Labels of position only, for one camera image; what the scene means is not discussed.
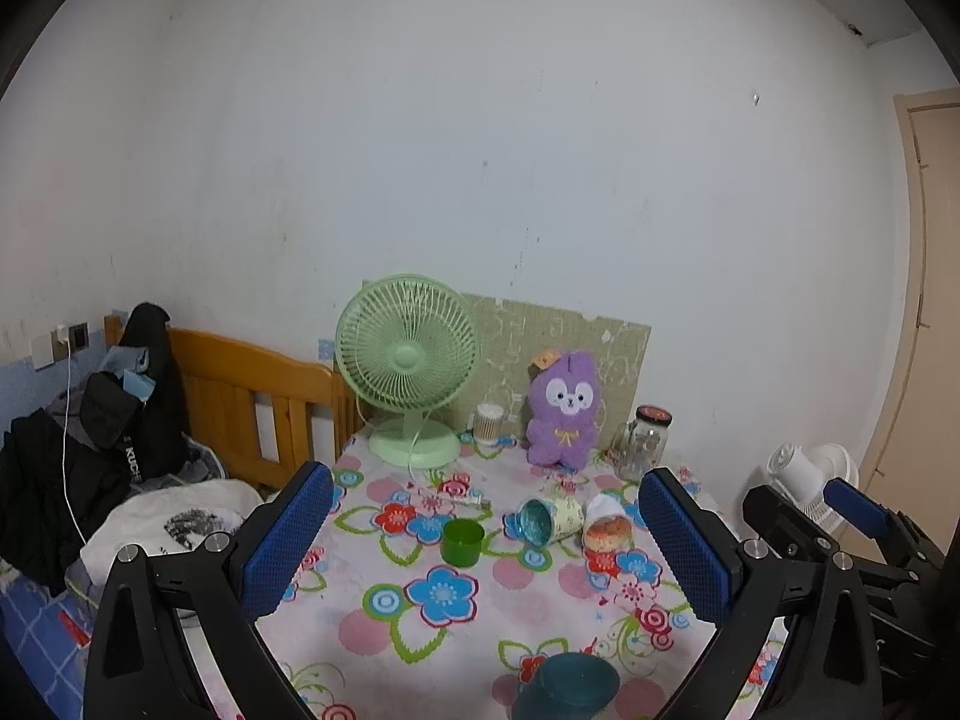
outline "purple plush toy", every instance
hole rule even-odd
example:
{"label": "purple plush toy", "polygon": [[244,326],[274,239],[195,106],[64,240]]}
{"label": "purple plush toy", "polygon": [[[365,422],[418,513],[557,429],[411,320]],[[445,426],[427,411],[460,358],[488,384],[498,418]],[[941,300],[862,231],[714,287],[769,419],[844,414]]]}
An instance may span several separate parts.
{"label": "purple plush toy", "polygon": [[527,397],[534,412],[527,425],[527,461],[581,470],[600,435],[593,424],[600,408],[600,386],[592,355],[563,355],[534,379]]}

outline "white wall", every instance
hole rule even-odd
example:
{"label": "white wall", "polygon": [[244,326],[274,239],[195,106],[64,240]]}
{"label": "white wall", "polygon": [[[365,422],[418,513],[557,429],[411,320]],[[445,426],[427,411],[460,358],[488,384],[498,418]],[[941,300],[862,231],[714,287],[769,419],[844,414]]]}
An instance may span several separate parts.
{"label": "white wall", "polygon": [[957,85],[947,60],[925,31],[889,43],[870,47],[867,55],[872,65],[877,104],[880,107],[883,138],[887,149],[889,186],[894,209],[894,281],[885,351],[878,367],[877,396],[864,426],[861,446],[866,451],[880,418],[883,400],[893,375],[894,357],[904,320],[906,282],[910,263],[910,194],[907,189],[904,144],[896,120],[894,95],[917,95],[949,89]]}
{"label": "white wall", "polygon": [[185,0],[120,298],[307,359],[396,271],[648,322],[638,399],[731,507],[783,440],[862,451],[895,235],[870,79],[810,0]]}
{"label": "white wall", "polygon": [[128,307],[113,256],[137,234],[127,158],[179,1],[66,1],[0,100],[0,364]]}

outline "jar lid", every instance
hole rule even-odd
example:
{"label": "jar lid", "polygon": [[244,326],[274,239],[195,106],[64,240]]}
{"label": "jar lid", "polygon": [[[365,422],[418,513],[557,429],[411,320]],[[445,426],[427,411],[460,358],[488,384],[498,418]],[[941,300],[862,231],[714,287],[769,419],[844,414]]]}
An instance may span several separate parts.
{"label": "jar lid", "polygon": [[673,421],[673,415],[660,406],[637,406],[637,419],[667,427]]}

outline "door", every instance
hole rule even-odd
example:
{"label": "door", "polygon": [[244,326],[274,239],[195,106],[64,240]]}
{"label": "door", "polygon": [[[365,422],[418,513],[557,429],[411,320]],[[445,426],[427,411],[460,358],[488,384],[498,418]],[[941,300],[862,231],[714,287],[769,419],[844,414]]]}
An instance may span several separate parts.
{"label": "door", "polygon": [[[960,107],[910,111],[923,208],[923,269],[913,357],[866,493],[903,511],[944,552],[960,514]],[[847,528],[844,547],[877,558]]]}

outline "fan base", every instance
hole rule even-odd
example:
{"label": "fan base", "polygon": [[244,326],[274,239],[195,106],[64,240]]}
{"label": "fan base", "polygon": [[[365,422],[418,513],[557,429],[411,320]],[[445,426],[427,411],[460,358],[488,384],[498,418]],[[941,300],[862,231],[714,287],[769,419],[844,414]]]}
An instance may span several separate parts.
{"label": "fan base", "polygon": [[413,469],[438,469],[460,456],[460,440],[448,426],[432,419],[424,422],[410,456],[410,439],[403,437],[403,418],[388,419],[378,425],[370,437],[373,454],[391,466],[407,464]]}

